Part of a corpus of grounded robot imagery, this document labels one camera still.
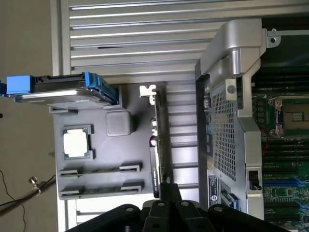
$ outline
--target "motherboard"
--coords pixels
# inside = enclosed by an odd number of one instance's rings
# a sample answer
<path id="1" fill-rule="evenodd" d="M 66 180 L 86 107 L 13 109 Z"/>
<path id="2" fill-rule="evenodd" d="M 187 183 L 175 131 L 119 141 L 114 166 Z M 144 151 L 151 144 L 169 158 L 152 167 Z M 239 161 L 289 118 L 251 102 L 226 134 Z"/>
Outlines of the motherboard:
<path id="1" fill-rule="evenodd" d="M 253 78 L 253 117 L 261 131 L 265 220 L 309 231 L 308 70 Z"/>

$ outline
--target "metal mesh grille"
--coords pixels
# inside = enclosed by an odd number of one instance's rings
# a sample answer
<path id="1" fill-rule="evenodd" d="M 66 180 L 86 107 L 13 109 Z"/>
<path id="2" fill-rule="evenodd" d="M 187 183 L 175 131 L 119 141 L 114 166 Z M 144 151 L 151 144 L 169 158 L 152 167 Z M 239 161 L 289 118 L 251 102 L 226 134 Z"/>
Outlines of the metal mesh grille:
<path id="1" fill-rule="evenodd" d="M 225 91 L 212 97 L 214 165 L 225 175 L 235 177 L 234 107 Z"/>

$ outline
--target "beige wall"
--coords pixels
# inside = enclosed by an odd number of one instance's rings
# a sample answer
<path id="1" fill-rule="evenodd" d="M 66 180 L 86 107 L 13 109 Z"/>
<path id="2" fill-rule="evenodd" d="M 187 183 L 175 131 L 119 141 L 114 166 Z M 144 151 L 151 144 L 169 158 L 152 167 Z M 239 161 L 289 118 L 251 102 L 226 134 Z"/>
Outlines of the beige wall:
<path id="1" fill-rule="evenodd" d="M 50 1 L 0 0 L 0 79 L 8 75 L 52 74 Z M 18 197 L 31 190 L 28 178 L 55 174 L 52 117 L 47 107 L 0 99 L 0 169 L 8 190 Z M 0 203 L 9 201 L 0 181 Z M 28 232 L 55 232 L 56 188 L 26 207 Z M 0 218 L 1 232 L 22 232 L 22 208 Z"/>

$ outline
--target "green circuit board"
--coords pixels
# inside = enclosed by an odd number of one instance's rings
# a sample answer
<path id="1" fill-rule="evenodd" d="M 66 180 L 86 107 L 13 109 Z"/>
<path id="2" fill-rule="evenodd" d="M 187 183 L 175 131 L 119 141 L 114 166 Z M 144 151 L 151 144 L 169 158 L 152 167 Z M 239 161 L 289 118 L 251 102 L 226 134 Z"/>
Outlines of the green circuit board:
<path id="1" fill-rule="evenodd" d="M 261 130 L 265 220 L 309 232 L 309 98 L 253 96 Z"/>

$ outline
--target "screw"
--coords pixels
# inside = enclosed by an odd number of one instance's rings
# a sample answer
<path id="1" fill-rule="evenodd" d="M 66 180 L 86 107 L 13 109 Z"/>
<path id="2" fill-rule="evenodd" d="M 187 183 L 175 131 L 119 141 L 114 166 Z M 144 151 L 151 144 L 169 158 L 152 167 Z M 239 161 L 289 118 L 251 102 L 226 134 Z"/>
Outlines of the screw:
<path id="1" fill-rule="evenodd" d="M 215 207 L 214 210 L 217 211 L 217 212 L 222 212 L 223 211 L 223 209 L 221 207 Z"/>
<path id="2" fill-rule="evenodd" d="M 182 202 L 181 205 L 182 206 L 189 206 L 189 202 Z"/>
<path id="3" fill-rule="evenodd" d="M 233 94 L 233 93 L 235 93 L 235 91 L 236 91 L 235 86 L 228 86 L 227 87 L 227 92 L 228 93 Z"/>

